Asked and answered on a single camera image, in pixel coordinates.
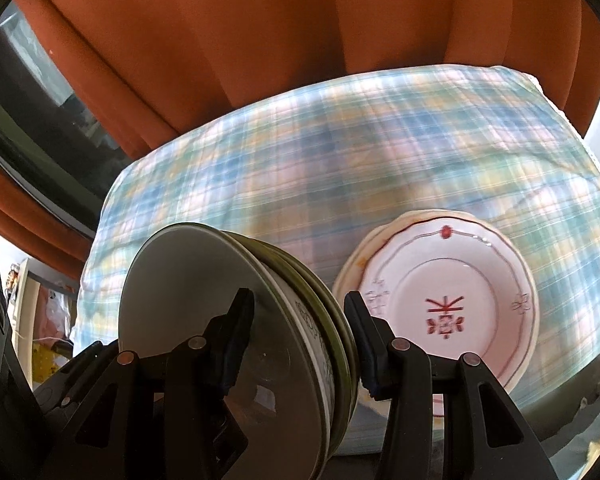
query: glass pane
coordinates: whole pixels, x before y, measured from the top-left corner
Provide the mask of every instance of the glass pane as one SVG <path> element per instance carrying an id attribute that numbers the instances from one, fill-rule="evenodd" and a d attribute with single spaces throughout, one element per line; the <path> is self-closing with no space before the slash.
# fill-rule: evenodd
<path id="1" fill-rule="evenodd" d="M 0 17 L 0 156 L 92 230 L 107 191 L 131 162 L 13 2 Z"/>

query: plate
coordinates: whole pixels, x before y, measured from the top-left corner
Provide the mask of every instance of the plate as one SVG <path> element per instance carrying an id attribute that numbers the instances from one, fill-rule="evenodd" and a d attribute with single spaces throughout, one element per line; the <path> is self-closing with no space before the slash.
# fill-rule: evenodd
<path id="1" fill-rule="evenodd" d="M 351 406 L 349 410 L 349 420 L 353 416 L 353 411 L 356 407 L 356 397 L 358 396 L 358 382 L 360 380 L 360 372 L 358 371 L 358 350 L 356 349 L 356 342 L 353 339 L 353 332 L 351 331 L 351 327 L 349 326 L 349 322 L 347 318 L 344 316 L 344 313 L 341 307 L 338 305 L 338 302 L 334 298 L 333 294 L 329 290 L 329 288 L 324 284 L 324 282 L 318 278 L 304 263 L 302 263 L 297 258 L 293 257 L 291 254 L 286 251 L 276 247 L 275 245 L 268 244 L 263 242 L 262 240 L 257 240 L 258 243 L 265 246 L 267 249 L 272 251 L 273 253 L 280 256 L 283 260 L 285 260 L 291 267 L 294 268 L 300 276 L 311 286 L 314 292 L 320 298 L 320 301 L 324 305 L 328 314 L 333 321 L 336 330 L 340 336 L 340 341 L 344 346 L 345 354 L 347 355 L 347 361 L 349 362 L 349 373 L 352 378 L 352 393 L 351 393 Z"/>
<path id="2" fill-rule="evenodd" d="M 360 284 L 368 261 L 368 254 L 373 254 L 380 250 L 391 238 L 391 232 L 387 229 L 389 225 L 392 225 L 395 230 L 398 230 L 399 228 L 410 225 L 410 223 L 435 218 L 441 214 L 444 215 L 448 213 L 449 210 L 446 209 L 407 211 L 390 222 L 390 224 L 379 225 L 369 231 L 356 249 L 351 253 L 351 256 L 347 259 L 333 284 L 333 296 L 336 299 L 336 304 L 339 304 L 338 309 L 340 312 L 342 312 L 342 307 L 344 306 L 345 295 L 350 290 L 357 290 L 356 287 Z M 468 213 L 460 211 L 453 211 L 452 213 L 459 218 L 468 220 L 475 219 L 473 215 Z M 372 399 L 371 396 L 369 396 L 367 389 L 362 386 L 362 383 L 359 384 L 356 397 L 358 404 L 371 408 L 374 412 L 384 418 L 389 417 L 391 402 L 388 400 L 376 401 Z M 442 396 L 434 396 L 436 402 L 439 402 L 441 398 Z M 377 421 L 373 422 L 373 417 L 371 417 L 371 422 L 369 422 L 364 416 L 361 416 L 360 413 L 361 412 L 359 411 L 358 416 L 352 418 L 344 438 L 343 446 L 341 446 L 341 450 L 344 450 L 346 454 L 378 452 L 382 447 L 381 444 L 384 439 L 385 426 L 382 424 L 379 425 Z M 442 426 L 435 421 L 434 428 L 440 430 Z"/>
<path id="3" fill-rule="evenodd" d="M 331 431 L 336 394 L 333 367 L 331 366 L 327 345 L 325 345 L 324 339 L 320 334 L 320 329 L 316 325 L 313 316 L 309 313 L 309 309 L 304 304 L 302 298 L 296 294 L 293 288 L 277 272 L 269 266 L 264 265 L 264 267 L 269 271 L 269 274 L 278 284 L 291 305 L 296 326 L 302 329 L 304 346 L 308 350 L 314 369 L 318 371 L 318 386 L 320 386 L 322 403 L 326 412 L 327 427 Z"/>
<path id="4" fill-rule="evenodd" d="M 338 277 L 338 298 L 360 290 L 395 335 L 429 354 L 477 353 L 513 389 L 533 353 L 539 312 L 531 272 L 506 237 L 466 214 L 410 213 L 354 254 Z M 443 415 L 439 397 L 434 414 Z"/>
<path id="5" fill-rule="evenodd" d="M 294 299 L 300 300 L 302 306 L 310 309 L 312 316 L 310 322 L 312 324 L 315 318 L 315 326 L 320 332 L 321 340 L 328 342 L 328 346 L 325 345 L 325 352 L 330 362 L 333 363 L 333 366 L 330 366 L 330 368 L 332 369 L 331 376 L 334 382 L 335 398 L 328 453 L 328 456 L 331 456 L 340 444 L 347 429 L 352 398 L 352 378 L 340 335 L 318 295 L 291 265 L 258 240 L 235 233 L 227 234 L 240 242 L 261 263 L 267 266 L 268 269 L 271 269 L 274 278 L 280 277 L 284 280 L 286 286 L 291 286 L 295 295 Z"/>
<path id="6" fill-rule="evenodd" d="M 176 224 L 142 246 L 123 288 L 120 348 L 140 357 L 171 351 L 224 314 L 240 287 L 254 292 L 255 315 L 226 403 L 250 444 L 225 478 L 316 478 L 328 450 L 328 408 L 305 334 L 274 278 L 228 235 Z"/>

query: curtain fold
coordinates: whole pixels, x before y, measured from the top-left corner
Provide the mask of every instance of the curtain fold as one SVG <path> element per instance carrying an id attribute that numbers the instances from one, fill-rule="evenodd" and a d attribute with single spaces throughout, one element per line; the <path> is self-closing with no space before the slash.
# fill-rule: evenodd
<path id="1" fill-rule="evenodd" d="M 50 0 L 15 0 L 40 43 L 76 95 L 131 158 L 140 158 L 176 137 L 84 41 Z"/>
<path id="2" fill-rule="evenodd" d="M 134 159 L 234 108 L 370 70 L 504 64 L 536 76 L 582 135 L 600 98 L 600 23 L 582 0 L 16 2 Z M 75 277 L 88 242 L 0 186 L 0 233 Z"/>
<path id="3" fill-rule="evenodd" d="M 0 236 L 74 280 L 91 248 L 90 240 L 59 222 L 1 168 Z"/>

